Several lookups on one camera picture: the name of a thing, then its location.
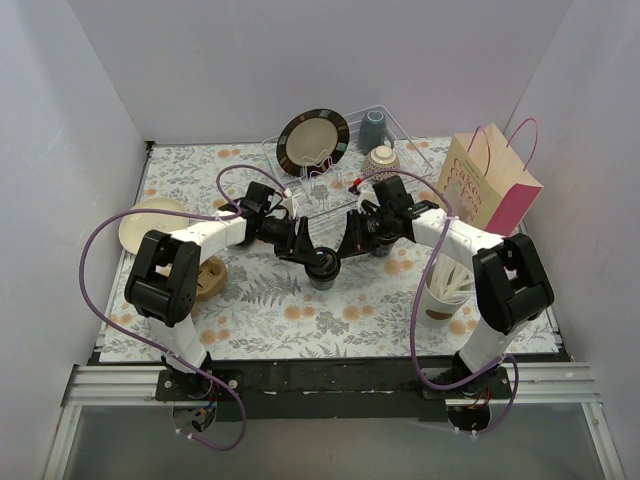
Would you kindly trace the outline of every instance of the white bowl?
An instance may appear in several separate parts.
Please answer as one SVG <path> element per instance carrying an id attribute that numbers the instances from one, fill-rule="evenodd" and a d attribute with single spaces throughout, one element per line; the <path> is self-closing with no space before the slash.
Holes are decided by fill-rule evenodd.
<path id="1" fill-rule="evenodd" d="M 141 208 L 155 208 L 158 210 L 187 213 L 186 208 L 184 208 L 184 205 L 180 202 L 165 197 L 145 200 L 133 206 L 131 210 L 139 210 Z M 159 230 L 164 233 L 169 233 L 188 226 L 189 219 L 186 217 L 176 217 L 162 213 L 134 213 L 127 215 L 120 222 L 118 238 L 124 249 L 135 255 L 138 253 L 142 238 L 149 230 Z"/>

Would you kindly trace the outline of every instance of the wall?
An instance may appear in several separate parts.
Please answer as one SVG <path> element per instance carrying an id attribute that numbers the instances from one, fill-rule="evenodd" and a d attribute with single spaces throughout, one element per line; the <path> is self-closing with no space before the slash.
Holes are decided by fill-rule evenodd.
<path id="1" fill-rule="evenodd" d="M 144 143 L 65 0 L 0 2 L 0 85 L 0 477 L 32 479 L 99 326 L 80 249 L 131 205 Z M 99 305 L 119 253 L 112 231 L 92 254 Z"/>
<path id="2" fill-rule="evenodd" d="M 563 337 L 588 360 L 627 478 L 640 478 L 640 1 L 574 2 L 514 114 L 540 121 L 527 218 Z M 530 148 L 523 138 L 518 148 Z"/>
<path id="3" fill-rule="evenodd" d="M 504 127 L 571 0 L 70 3 L 143 137 L 192 143 L 319 105 L 382 103 L 415 135 Z"/>

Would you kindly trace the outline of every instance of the pink bag handle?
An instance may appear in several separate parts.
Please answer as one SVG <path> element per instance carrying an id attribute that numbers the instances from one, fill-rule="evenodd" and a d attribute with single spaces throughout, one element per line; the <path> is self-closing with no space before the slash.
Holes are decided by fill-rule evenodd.
<path id="1" fill-rule="evenodd" d="M 527 165 L 529 165 L 529 162 L 533 158 L 533 154 L 536 153 L 536 147 L 538 146 L 538 121 L 534 117 L 527 118 L 525 121 L 523 121 L 520 124 L 518 128 L 516 128 L 516 131 L 513 132 L 513 134 L 511 135 L 511 137 L 509 137 L 509 140 L 507 141 L 507 147 L 509 147 L 509 145 L 511 144 L 511 140 L 513 140 L 513 137 L 516 136 L 516 133 L 518 133 L 518 131 L 522 128 L 522 126 L 528 121 L 532 121 L 536 125 L 536 141 L 533 142 L 533 150 L 531 151 L 531 156 L 529 157 L 529 160 L 527 160 L 527 162 L 524 164 L 524 168 L 522 169 L 523 172 L 527 169 Z"/>
<path id="2" fill-rule="evenodd" d="M 489 145 L 489 137 L 487 137 L 487 131 L 484 129 L 484 127 L 482 125 L 479 125 L 478 128 L 476 128 L 476 132 L 473 134 L 473 138 L 471 139 L 471 143 L 469 144 L 469 148 L 467 148 L 467 153 L 469 153 L 469 150 L 471 150 L 471 146 L 473 145 L 474 140 L 476 139 L 476 135 L 478 134 L 478 130 L 482 130 L 482 133 L 484 133 L 484 138 L 487 140 L 487 152 L 488 152 L 488 160 L 487 160 L 487 169 L 484 171 L 484 176 L 487 176 L 487 172 L 489 171 L 489 165 L 491 165 L 491 146 Z"/>

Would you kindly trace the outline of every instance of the paper bag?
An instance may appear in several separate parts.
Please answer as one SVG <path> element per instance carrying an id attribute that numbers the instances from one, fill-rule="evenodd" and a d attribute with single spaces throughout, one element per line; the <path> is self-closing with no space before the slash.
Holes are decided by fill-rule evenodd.
<path id="1" fill-rule="evenodd" d="M 510 235 L 525 216 L 542 185 L 529 173 L 511 140 L 528 118 L 507 140 L 495 124 L 476 133 L 457 133 L 451 139 L 438 190 L 453 206 L 453 213 L 474 227 Z M 538 142 L 536 123 L 536 140 Z"/>

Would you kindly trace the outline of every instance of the floral tablecloth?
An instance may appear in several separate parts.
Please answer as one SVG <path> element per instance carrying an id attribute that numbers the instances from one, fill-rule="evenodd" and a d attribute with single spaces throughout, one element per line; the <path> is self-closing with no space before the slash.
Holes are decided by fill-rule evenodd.
<path id="1" fill-rule="evenodd" d="M 435 183 L 450 138 L 414 140 L 432 163 Z M 403 146 L 409 154 L 413 145 Z M 224 203 L 216 190 L 221 168 L 252 163 L 267 170 L 259 144 L 156 146 L 144 179 L 141 200 L 170 197 L 191 212 L 212 214 Z M 223 188 L 241 196 L 258 172 L 235 170 L 223 177 Z M 426 190 L 416 195 L 431 198 Z M 316 245 L 336 247 L 344 232 L 338 221 L 331 228 L 312 231 Z M 303 267 L 282 262 L 273 247 L 255 242 L 247 249 L 233 247 L 218 255 L 229 280 L 222 292 L 201 303 L 194 315 L 200 341 L 213 359 L 284 359 L 308 357 L 373 357 L 409 354 L 409 317 L 417 283 L 430 249 L 399 241 L 386 258 L 369 255 L 346 259 L 331 290 L 315 290 Z M 124 286 L 134 256 L 125 255 L 108 315 L 118 324 L 151 338 L 148 321 L 124 300 Z M 451 355 L 469 338 L 479 318 L 475 299 L 465 304 L 441 329 L 417 328 L 421 355 Z M 510 347 L 521 353 L 557 352 L 548 317 L 530 323 Z M 152 348 L 108 328 L 102 362 L 157 361 Z"/>

